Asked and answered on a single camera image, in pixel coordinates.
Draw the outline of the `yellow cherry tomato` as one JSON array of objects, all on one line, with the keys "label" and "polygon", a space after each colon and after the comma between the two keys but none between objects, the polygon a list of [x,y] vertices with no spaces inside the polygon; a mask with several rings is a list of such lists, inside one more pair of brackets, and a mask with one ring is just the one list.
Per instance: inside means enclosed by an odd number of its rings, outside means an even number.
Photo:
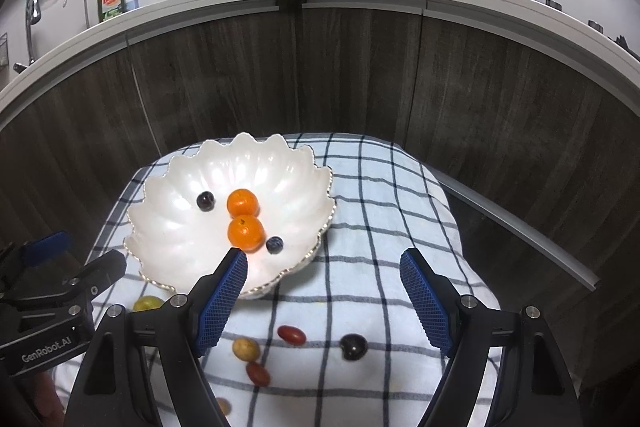
[{"label": "yellow cherry tomato", "polygon": [[256,362],[260,357],[260,347],[254,339],[238,337],[232,343],[233,354],[243,362]]}]

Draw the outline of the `grey metal strip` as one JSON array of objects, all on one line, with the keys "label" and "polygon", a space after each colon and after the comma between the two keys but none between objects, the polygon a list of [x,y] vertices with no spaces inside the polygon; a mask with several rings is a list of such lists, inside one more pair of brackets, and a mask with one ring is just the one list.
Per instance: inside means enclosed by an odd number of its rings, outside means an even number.
[{"label": "grey metal strip", "polygon": [[471,187],[464,185],[452,176],[448,176],[448,174],[435,168],[431,169],[431,173],[434,174],[435,179],[449,194],[464,202],[465,205],[472,207],[484,217],[494,221],[501,228],[521,239],[529,247],[534,248],[537,253],[553,262],[570,277],[573,277],[575,281],[581,283],[588,291],[593,293],[593,291],[597,290],[600,277],[574,256],[564,251],[561,246],[548,239],[547,236],[544,236],[544,234],[516,217],[513,213],[510,213],[510,211],[500,207],[495,202],[491,202],[490,199],[475,192]]}]

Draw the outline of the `dark grape in bowl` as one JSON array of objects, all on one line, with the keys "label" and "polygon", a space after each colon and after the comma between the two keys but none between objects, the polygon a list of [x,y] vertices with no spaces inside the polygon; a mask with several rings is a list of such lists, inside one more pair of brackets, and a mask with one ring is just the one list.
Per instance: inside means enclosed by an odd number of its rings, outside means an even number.
[{"label": "dark grape in bowl", "polygon": [[201,194],[198,194],[196,198],[196,205],[198,205],[198,209],[204,212],[212,211],[216,205],[215,196],[209,191],[204,191]]}]

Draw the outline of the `dark purple grape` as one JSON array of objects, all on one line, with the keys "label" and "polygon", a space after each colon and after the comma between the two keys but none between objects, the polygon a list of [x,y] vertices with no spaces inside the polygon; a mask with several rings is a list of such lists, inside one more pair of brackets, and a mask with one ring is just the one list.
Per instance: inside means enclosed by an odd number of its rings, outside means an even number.
[{"label": "dark purple grape", "polygon": [[347,334],[338,342],[343,359],[349,362],[361,360],[369,350],[369,343],[363,335]]}]

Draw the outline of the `red cherry tomato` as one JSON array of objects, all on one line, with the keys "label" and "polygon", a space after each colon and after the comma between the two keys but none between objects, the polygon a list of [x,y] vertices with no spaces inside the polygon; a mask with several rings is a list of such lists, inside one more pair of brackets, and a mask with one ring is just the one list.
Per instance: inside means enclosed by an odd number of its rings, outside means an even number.
[{"label": "red cherry tomato", "polygon": [[271,376],[267,369],[257,362],[248,362],[245,366],[247,377],[256,387],[268,387]]},{"label": "red cherry tomato", "polygon": [[306,334],[301,329],[291,325],[281,325],[277,329],[277,334],[283,341],[292,346],[303,346],[307,341]]}]

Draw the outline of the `small white pump bottle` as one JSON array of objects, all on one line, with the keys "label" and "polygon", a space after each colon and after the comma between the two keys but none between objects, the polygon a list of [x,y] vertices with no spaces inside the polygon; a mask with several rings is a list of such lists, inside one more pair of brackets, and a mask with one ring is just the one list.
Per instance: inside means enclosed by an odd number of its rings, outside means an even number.
[{"label": "small white pump bottle", "polygon": [[126,2],[126,11],[130,12],[139,7],[139,0],[125,0]]}]

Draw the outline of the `orange mandarin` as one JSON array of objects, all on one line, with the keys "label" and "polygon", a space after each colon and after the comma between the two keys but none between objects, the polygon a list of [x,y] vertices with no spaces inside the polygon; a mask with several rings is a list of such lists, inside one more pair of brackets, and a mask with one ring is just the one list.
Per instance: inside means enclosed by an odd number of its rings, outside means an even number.
[{"label": "orange mandarin", "polygon": [[255,251],[259,251],[266,241],[262,222],[251,215],[234,217],[228,226],[227,235],[230,244],[241,249],[245,254],[254,254]]},{"label": "orange mandarin", "polygon": [[259,202],[257,197],[247,188],[237,188],[227,198],[227,210],[232,218],[239,216],[259,215]]}]

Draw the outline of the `blueberry in bowl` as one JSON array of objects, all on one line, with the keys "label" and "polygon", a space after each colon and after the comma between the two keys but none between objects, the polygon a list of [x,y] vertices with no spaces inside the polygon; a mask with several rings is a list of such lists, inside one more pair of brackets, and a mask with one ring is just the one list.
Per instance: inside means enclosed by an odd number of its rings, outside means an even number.
[{"label": "blueberry in bowl", "polygon": [[271,236],[266,240],[265,246],[269,254],[280,254],[284,247],[283,239],[279,236]]}]

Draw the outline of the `lower orange mandarin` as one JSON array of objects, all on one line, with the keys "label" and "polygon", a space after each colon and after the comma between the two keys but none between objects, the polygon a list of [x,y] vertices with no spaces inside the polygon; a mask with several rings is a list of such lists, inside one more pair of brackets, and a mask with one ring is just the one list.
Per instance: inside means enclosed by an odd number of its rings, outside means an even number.
[{"label": "lower orange mandarin", "polygon": [[255,251],[259,251],[266,241],[262,222],[251,215],[234,217],[228,226],[227,235],[230,244],[241,249],[245,254],[254,254]]}]

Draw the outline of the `white scalloped bowl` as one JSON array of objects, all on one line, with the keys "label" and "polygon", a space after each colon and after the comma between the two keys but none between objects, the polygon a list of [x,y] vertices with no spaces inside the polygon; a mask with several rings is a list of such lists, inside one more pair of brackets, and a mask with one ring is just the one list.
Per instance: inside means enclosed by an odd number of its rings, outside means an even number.
[{"label": "white scalloped bowl", "polygon": [[[242,132],[230,142],[203,142],[191,155],[172,156],[165,173],[149,176],[141,202],[131,205],[128,254],[140,263],[143,280],[174,293],[187,293],[212,273],[231,248],[232,220],[227,198],[247,188],[258,199],[266,237],[279,236],[284,247],[269,254],[262,246],[248,254],[243,299],[257,299],[314,259],[336,211],[331,194],[333,171],[322,166],[308,145],[295,147],[282,135],[257,140]],[[198,194],[215,196],[212,211],[198,209]]]}]

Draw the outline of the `yellow green apple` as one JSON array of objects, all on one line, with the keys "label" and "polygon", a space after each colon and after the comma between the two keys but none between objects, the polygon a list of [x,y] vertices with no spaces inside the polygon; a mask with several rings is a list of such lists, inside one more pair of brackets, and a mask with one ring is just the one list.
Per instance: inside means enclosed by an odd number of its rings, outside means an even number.
[{"label": "yellow green apple", "polygon": [[163,304],[164,300],[160,297],[147,295],[138,298],[132,309],[134,312],[151,311],[160,308]]}]

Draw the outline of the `blue checked white cloth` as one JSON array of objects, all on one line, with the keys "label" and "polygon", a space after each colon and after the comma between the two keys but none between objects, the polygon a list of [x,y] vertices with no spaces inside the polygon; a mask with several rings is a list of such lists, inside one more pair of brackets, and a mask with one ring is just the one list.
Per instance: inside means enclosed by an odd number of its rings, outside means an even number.
[{"label": "blue checked white cloth", "polygon": [[[434,174],[399,146],[346,133],[293,134],[333,171],[336,213],[317,256],[266,297],[238,303],[218,345],[203,361],[218,398],[231,404],[233,426],[413,426],[442,377],[446,361],[428,342],[402,286],[398,262],[416,247],[461,294],[498,307],[462,253],[456,220]],[[303,346],[277,334],[301,329]],[[338,347],[360,334],[359,361]],[[232,352],[235,338],[254,339],[268,387],[247,377]]]}]

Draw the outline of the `upper orange mandarin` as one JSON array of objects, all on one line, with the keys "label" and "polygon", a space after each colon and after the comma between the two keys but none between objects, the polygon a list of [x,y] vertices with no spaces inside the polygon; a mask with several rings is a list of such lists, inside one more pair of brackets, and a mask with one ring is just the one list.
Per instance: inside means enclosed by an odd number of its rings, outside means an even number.
[{"label": "upper orange mandarin", "polygon": [[259,202],[257,197],[247,188],[237,188],[227,198],[227,210],[232,218],[239,216],[259,215]]}]

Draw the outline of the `small yellow tomato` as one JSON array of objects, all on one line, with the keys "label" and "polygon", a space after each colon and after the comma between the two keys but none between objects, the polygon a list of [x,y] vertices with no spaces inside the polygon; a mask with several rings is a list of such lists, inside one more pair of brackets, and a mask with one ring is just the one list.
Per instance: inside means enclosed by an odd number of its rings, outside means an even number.
[{"label": "small yellow tomato", "polygon": [[224,414],[224,416],[229,416],[231,413],[231,404],[228,400],[224,399],[224,398],[218,398],[217,399],[217,404],[218,407],[221,410],[221,413]]}]

